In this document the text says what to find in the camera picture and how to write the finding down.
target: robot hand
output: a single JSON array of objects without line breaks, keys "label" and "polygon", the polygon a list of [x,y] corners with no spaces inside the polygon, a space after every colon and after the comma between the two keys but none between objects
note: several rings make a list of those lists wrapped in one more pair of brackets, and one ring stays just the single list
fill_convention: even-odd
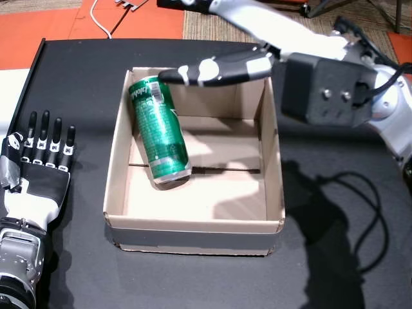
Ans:
[{"label": "robot hand", "polygon": [[0,219],[0,304],[11,303],[10,308],[35,308],[35,286],[52,251],[47,226],[59,215],[70,182],[75,128],[68,128],[60,154],[62,120],[56,119],[49,144],[49,117],[45,111],[35,146],[36,112],[24,145],[20,133],[3,141],[0,182],[8,214]]}]

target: metal bracket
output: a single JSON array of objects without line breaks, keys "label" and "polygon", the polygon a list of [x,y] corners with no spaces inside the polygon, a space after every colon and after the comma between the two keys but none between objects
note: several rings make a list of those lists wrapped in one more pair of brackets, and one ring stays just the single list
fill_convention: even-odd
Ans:
[{"label": "metal bracket", "polygon": [[137,10],[139,7],[141,7],[142,6],[142,3],[141,4],[139,4],[139,5],[134,5],[133,3],[130,3],[129,1],[126,1],[126,0],[115,0],[115,2],[116,3],[121,3],[121,2],[124,2],[123,3],[123,7],[124,8],[127,8],[129,5],[131,5],[131,11],[135,11],[135,10]]}]

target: silver arm segment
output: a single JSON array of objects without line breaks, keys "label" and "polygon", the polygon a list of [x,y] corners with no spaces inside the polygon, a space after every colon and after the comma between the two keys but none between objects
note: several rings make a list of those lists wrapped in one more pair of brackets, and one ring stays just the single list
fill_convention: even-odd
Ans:
[{"label": "silver arm segment", "polygon": [[291,53],[305,53],[342,60],[346,55],[344,37],[328,37],[255,0],[213,0],[209,8],[234,26],[281,50],[281,59]]},{"label": "silver arm segment", "polygon": [[[387,66],[377,65],[375,87],[381,86],[395,72]],[[397,82],[374,98],[373,119],[368,122],[385,141],[401,169],[412,155],[412,90],[409,81],[400,76]]]}]

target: robot finger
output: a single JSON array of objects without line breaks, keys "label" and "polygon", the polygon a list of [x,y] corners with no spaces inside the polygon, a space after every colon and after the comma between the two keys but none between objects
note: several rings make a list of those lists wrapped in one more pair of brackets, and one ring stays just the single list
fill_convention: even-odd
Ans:
[{"label": "robot finger", "polygon": [[37,113],[32,111],[30,119],[28,121],[28,134],[27,140],[24,142],[23,155],[21,157],[22,162],[30,162],[32,156],[32,150],[34,145],[34,134],[36,130]]},{"label": "robot finger", "polygon": [[75,126],[70,126],[67,131],[66,144],[64,145],[63,155],[59,164],[59,169],[61,171],[69,172],[71,167],[71,162],[73,160],[73,154],[75,152]]},{"label": "robot finger", "polygon": [[56,168],[57,157],[60,151],[62,133],[62,118],[56,118],[53,127],[53,137],[50,142],[50,146],[46,155],[46,166]]},{"label": "robot finger", "polygon": [[34,151],[33,164],[43,165],[44,153],[47,148],[47,132],[49,128],[50,112],[44,111],[41,117],[41,130],[40,136],[37,140],[36,149]]}]

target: carpet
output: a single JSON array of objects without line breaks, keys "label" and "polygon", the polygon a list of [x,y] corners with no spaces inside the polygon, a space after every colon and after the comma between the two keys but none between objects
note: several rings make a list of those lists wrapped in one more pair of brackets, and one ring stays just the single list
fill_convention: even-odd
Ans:
[{"label": "carpet", "polygon": [[[309,5],[315,6],[319,0],[309,0]],[[305,25],[317,33],[329,34],[337,16],[344,16],[360,26],[368,37],[384,52],[389,58],[397,60],[393,51],[388,31],[393,31],[393,25],[379,11],[377,6],[381,6],[391,15],[395,15],[395,0],[373,0],[373,4],[368,0],[335,1],[329,6],[339,5],[337,8],[326,12],[313,19],[307,19],[299,15],[298,6],[290,4],[272,4],[283,14],[289,16],[294,21]],[[402,24],[411,26],[412,5],[410,0],[404,1],[402,7]],[[402,33],[410,34],[409,30],[402,29]],[[213,41],[235,41],[254,42],[251,36],[241,30],[236,29],[223,19],[202,15],[194,12],[185,13],[183,26],[184,39],[213,40]]]},{"label": "carpet", "polygon": [[82,0],[0,0],[0,14],[79,8]]}]

